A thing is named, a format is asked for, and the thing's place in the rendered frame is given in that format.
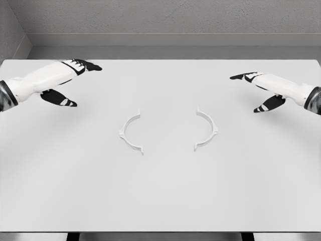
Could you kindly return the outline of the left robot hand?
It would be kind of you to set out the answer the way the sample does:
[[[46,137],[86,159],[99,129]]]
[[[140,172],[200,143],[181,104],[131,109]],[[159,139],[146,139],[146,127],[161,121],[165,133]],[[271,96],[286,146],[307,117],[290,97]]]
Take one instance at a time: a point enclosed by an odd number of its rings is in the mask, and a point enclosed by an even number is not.
[[[86,71],[101,71],[102,68],[82,59],[57,61],[33,72],[36,93],[42,100],[58,106],[76,107],[77,103],[53,88],[71,81]]]

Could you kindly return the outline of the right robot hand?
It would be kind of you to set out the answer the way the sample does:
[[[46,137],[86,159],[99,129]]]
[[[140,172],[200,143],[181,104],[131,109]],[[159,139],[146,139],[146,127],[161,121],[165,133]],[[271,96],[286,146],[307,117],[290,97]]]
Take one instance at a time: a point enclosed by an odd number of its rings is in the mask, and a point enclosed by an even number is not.
[[[296,84],[276,76],[274,74],[264,74],[261,72],[249,72],[234,75],[231,80],[246,80],[257,87],[274,93],[274,96],[267,99],[263,104],[253,110],[254,113],[266,112],[283,105],[287,97],[293,94]]]

